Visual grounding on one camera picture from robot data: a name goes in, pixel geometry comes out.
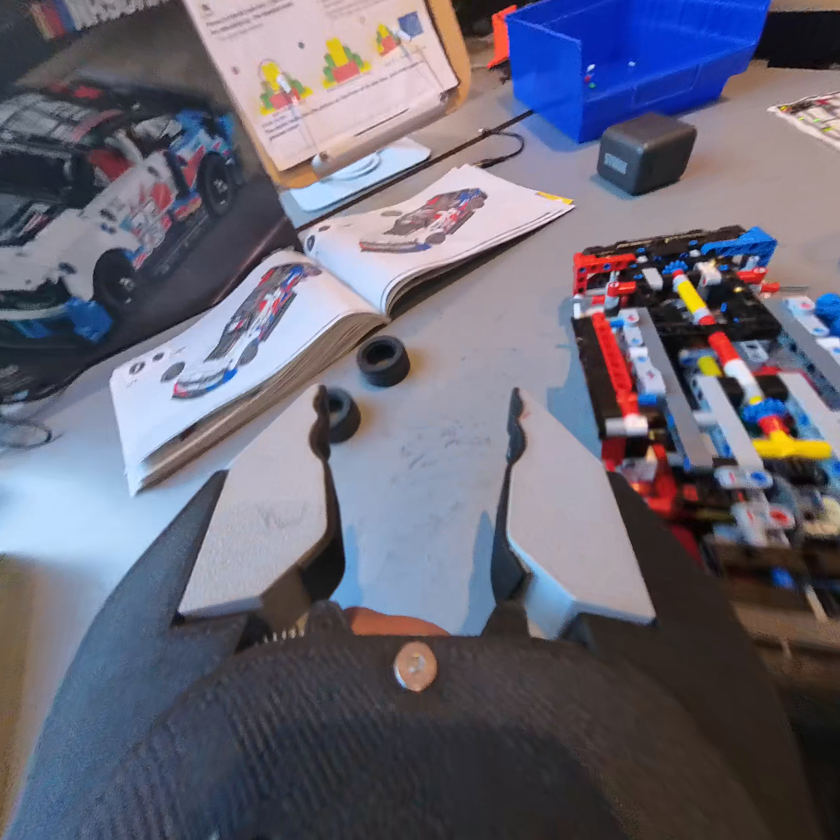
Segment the grey desk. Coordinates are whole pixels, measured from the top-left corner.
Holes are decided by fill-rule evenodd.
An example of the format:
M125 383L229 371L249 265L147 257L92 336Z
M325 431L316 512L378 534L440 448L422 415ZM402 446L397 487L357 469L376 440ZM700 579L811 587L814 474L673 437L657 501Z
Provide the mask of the grey desk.
M449 631L480 628L490 609L490 541L511 388L524 388L595 444L568 333L577 250L758 225L779 242L772 278L815 295L837 289L838 153L769 112L836 90L838 70L751 64L718 102L685 115L698 136L681 180L636 198L596 176L597 143L573 143L535 114L511 126L524 149L492 171L569 197L575 209L403 300L389 329L410 354L403 384L368 386L351 354L320 379L347 389L362 411L360 432L331 459L349 550L340 603L419 616ZM18 724L29 736L131 564L205 478L285 407L131 498L109 380L115 366L144 350L99 364L49 406L54 443L2 456L2 551L25 574Z

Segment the printed sticker sheet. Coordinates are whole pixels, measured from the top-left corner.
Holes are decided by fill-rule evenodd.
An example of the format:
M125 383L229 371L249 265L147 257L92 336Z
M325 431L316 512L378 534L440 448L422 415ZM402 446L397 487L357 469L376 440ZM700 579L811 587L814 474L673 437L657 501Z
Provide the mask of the printed sticker sheet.
M839 91L777 104L768 113L839 151Z

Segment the dark grey power adapter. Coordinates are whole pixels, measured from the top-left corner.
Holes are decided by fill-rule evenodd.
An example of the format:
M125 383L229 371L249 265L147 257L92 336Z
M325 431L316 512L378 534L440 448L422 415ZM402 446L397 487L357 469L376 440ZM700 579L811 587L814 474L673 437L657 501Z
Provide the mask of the dark grey power adapter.
M596 173L624 194L651 193L680 180L696 141L694 125L648 112L603 133Z

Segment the black toy tyre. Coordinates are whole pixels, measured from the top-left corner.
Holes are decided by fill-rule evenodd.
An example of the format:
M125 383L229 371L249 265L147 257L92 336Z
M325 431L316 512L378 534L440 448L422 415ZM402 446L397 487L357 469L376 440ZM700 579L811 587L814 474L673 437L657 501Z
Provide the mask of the black toy tyre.
M398 385L411 371L404 343L384 334L364 341L356 352L356 362L363 379L373 387Z
M329 409L329 441L332 445L346 442L361 425L361 411L352 395L339 387L327 389Z

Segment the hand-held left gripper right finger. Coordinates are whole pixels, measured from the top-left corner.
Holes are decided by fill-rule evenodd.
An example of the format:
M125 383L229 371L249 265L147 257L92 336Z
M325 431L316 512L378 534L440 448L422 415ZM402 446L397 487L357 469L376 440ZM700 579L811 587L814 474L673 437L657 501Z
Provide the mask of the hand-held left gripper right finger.
M538 400L513 388L490 579L539 637L580 616L639 626L656 612L601 461Z

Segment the blue plastic bin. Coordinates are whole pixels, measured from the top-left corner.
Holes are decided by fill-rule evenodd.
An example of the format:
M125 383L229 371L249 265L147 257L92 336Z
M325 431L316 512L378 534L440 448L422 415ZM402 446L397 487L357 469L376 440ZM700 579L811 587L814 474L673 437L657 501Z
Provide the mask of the blue plastic bin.
M544 1L507 16L514 96L577 143L719 99L770 1Z

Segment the toy brick car chassis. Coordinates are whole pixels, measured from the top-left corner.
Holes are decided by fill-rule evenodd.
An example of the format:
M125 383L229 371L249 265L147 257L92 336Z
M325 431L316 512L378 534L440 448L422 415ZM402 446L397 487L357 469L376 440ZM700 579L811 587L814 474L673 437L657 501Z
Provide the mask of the toy brick car chassis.
M759 227L592 246L571 326L608 471L732 598L838 621L838 295Z

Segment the printed instruction sheet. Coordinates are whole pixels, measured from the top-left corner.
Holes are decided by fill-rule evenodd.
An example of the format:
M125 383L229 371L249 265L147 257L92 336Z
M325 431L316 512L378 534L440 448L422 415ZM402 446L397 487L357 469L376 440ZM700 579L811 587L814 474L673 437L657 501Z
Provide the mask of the printed instruction sheet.
M243 123L281 170L457 85L424 1L190 1Z

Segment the open instruction booklet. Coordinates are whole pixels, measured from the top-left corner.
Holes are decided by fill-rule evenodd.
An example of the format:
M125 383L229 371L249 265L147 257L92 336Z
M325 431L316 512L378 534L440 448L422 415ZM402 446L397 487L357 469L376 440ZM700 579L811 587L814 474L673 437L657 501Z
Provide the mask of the open instruction booklet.
M401 203L310 226L302 251L270 254L188 329L112 373L129 494L320 374L388 324L409 289L573 208L465 164Z

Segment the white stand base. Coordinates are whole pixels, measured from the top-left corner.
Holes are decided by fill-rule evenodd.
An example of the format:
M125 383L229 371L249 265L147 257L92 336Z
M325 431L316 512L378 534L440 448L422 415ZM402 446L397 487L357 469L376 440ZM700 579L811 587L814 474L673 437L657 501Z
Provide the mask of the white stand base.
M315 214L348 202L394 180L426 162L430 148L410 138L390 143L358 161L326 175L311 185L279 193L282 206L292 203L305 214Z

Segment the toy car box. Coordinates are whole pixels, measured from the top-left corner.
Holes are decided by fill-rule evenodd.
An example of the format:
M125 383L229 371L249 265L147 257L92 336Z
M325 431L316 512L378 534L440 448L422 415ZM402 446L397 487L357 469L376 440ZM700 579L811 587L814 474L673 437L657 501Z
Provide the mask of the toy car box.
M185 2L1 2L1 94L2 412L296 246Z

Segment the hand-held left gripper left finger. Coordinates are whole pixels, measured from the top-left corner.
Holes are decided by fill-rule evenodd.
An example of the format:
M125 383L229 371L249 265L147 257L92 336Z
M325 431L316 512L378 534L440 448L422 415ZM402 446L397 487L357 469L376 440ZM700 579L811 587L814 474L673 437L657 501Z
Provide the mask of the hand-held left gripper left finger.
M314 385L234 459L186 584L188 620L299 621L343 577L329 396Z

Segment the orange plastic object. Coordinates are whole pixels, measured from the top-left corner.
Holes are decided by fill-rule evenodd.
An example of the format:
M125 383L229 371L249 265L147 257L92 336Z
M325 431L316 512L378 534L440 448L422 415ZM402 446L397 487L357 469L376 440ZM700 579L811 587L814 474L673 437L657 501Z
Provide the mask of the orange plastic object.
M508 17L518 11L516 3L496 11L490 17L493 54L487 68L493 70L509 62L510 46L508 35Z

